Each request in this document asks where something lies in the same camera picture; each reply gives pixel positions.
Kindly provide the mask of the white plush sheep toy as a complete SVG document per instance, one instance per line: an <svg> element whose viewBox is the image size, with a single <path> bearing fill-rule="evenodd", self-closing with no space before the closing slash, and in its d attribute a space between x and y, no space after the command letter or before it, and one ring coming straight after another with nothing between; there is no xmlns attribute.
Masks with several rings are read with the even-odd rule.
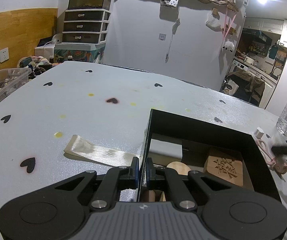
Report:
<svg viewBox="0 0 287 240"><path fill-rule="evenodd" d="M223 49L228 50L230 52L233 52L234 48L235 48L234 43L229 40L227 40L223 45Z"/></svg>

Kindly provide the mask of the white rectangular charger block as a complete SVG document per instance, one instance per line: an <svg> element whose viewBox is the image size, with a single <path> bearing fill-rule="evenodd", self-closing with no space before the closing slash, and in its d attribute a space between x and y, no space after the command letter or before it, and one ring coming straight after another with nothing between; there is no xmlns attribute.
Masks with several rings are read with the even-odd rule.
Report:
<svg viewBox="0 0 287 240"><path fill-rule="evenodd" d="M152 139L150 142L149 153L181 160L182 141L163 141L158 139Z"/></svg>

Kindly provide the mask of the brown carved wooden coaster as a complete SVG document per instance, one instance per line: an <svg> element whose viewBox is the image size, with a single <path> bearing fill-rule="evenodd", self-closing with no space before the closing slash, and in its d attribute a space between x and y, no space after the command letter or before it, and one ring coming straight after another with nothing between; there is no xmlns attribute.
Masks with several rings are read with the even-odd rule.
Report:
<svg viewBox="0 0 287 240"><path fill-rule="evenodd" d="M240 160L209 155L204 165L204 173L243 187L243 164Z"/></svg>

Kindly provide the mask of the brown jacket on chair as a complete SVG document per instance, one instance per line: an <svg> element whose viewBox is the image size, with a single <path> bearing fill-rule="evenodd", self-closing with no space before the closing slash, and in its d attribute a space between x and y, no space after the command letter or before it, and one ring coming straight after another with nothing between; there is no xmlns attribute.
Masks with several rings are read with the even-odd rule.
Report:
<svg viewBox="0 0 287 240"><path fill-rule="evenodd" d="M238 69L227 77L238 86L234 97L259 106L265 90L265 82L262 79L243 69Z"/></svg>

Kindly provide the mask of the oval light wooden block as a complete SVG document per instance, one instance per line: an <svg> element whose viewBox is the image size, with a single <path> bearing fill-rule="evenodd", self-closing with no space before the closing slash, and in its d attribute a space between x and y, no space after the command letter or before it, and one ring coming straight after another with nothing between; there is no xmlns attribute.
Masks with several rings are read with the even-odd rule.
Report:
<svg viewBox="0 0 287 240"><path fill-rule="evenodd" d="M179 175L187 176L188 172L190 172L191 168L186 164L178 161L173 161L167 165L167 168L172 168L177 171Z"/></svg>

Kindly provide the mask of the black storage box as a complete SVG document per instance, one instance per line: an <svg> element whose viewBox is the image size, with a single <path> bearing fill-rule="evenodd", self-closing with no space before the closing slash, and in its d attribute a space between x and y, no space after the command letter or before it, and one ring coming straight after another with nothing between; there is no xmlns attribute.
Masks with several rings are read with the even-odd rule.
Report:
<svg viewBox="0 0 287 240"><path fill-rule="evenodd" d="M141 178L149 155L150 141L160 135L181 141L182 161L201 168L210 153L224 153L241 160L255 192L281 201L276 183L253 137L231 128L174 113L152 109L149 114L143 148Z"/></svg>

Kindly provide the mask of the white three drawer cabinet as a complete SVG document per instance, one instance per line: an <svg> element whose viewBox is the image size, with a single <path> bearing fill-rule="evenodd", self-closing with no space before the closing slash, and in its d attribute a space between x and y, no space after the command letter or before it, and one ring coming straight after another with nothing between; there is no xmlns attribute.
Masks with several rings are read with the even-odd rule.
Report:
<svg viewBox="0 0 287 240"><path fill-rule="evenodd" d="M63 43L106 43L111 12L106 9L72 9L65 11Z"/></svg>

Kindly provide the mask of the clear plastic storage bin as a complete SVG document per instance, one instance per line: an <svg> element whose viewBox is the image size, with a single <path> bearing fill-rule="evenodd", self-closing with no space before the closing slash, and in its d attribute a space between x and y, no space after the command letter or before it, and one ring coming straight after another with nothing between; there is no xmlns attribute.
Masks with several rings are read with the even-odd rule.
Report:
<svg viewBox="0 0 287 240"><path fill-rule="evenodd" d="M0 102L29 81L30 68L0 70Z"/></svg>

